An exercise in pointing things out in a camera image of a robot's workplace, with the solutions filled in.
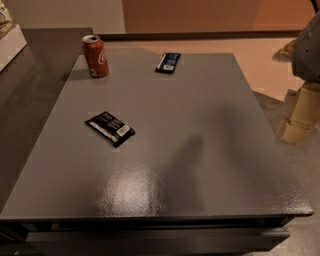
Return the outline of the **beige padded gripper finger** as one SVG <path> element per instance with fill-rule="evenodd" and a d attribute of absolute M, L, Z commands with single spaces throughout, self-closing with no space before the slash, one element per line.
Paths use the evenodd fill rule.
<path fill-rule="evenodd" d="M 299 144 L 320 121 L 320 83 L 306 81 L 296 92 L 280 139 Z"/>

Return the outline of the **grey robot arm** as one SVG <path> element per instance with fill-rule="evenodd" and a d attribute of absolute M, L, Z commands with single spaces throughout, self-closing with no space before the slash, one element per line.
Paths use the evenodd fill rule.
<path fill-rule="evenodd" d="M 299 33 L 292 71 L 304 81 L 297 91 L 280 138 L 299 144 L 320 121 L 320 12 Z"/>

